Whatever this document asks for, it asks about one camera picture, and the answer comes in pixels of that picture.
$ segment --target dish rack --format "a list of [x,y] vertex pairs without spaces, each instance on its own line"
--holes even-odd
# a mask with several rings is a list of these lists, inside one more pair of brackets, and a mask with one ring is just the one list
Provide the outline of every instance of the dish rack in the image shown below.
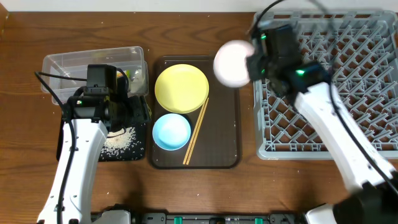
[[[327,30],[330,19],[334,34]],[[268,12],[259,23],[261,29],[291,24],[305,62],[317,60],[328,69],[336,57],[332,80],[341,100],[372,145],[390,159],[398,158],[397,21],[391,11],[283,11]],[[311,125],[268,84],[254,82],[257,155],[267,160],[331,159]]]

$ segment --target green light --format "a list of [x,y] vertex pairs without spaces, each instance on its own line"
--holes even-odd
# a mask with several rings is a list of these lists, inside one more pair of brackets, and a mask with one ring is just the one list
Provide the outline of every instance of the green light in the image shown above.
[[305,71],[304,71],[304,70],[296,70],[296,73],[297,73],[299,76],[303,76],[304,73],[305,73]]

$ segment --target light blue plate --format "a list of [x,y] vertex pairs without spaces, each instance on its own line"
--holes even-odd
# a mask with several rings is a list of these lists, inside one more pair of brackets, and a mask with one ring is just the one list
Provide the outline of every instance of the light blue plate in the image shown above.
[[184,146],[191,136],[191,126],[187,119],[179,114],[161,116],[154,125],[152,137],[156,145],[168,151]]

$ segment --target wooden chopstick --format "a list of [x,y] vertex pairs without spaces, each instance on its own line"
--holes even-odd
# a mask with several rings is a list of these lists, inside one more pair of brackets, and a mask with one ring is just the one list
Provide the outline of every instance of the wooden chopstick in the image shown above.
[[198,120],[197,120],[197,124],[195,125],[195,130],[196,131],[195,130],[193,131],[192,138],[191,138],[190,144],[188,146],[187,154],[185,155],[186,159],[184,159],[185,163],[183,163],[185,165],[189,165],[189,161],[191,160],[193,148],[195,147],[195,143],[197,141],[197,137],[198,137],[198,134],[199,134],[201,122],[203,121],[203,117],[205,116],[206,107],[207,107],[207,103],[208,102],[209,102],[209,98],[206,99],[206,102],[203,104],[202,109],[200,110],[199,117],[198,117]]

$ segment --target clear plastic container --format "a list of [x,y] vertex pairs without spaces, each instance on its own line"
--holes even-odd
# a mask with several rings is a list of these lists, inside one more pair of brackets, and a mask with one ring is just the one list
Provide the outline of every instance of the clear plastic container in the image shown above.
[[[44,58],[42,71],[63,77],[86,78],[89,64],[108,64],[123,70],[130,70],[131,91],[129,96],[148,94],[148,71],[141,47],[120,47],[48,55]],[[79,87],[86,85],[86,82],[81,81],[45,76],[42,78],[62,103],[65,103]],[[48,93],[43,85],[42,91]]]

